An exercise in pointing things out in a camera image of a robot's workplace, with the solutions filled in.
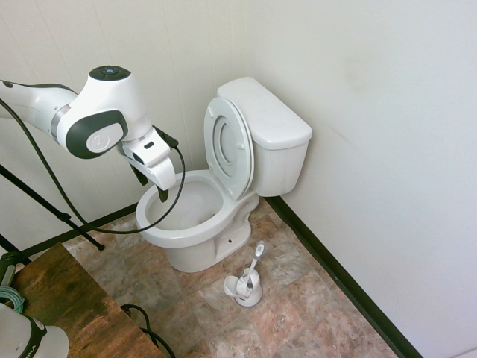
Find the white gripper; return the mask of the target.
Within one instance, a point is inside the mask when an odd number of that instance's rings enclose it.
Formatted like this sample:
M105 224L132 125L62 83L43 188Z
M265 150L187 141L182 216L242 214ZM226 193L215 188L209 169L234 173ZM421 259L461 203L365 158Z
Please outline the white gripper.
M175 184L175 171L169 158L170 147L158 134L133 141L122 141L121 149L142 186L148 179L157 185L159 200L168 200L168 189Z

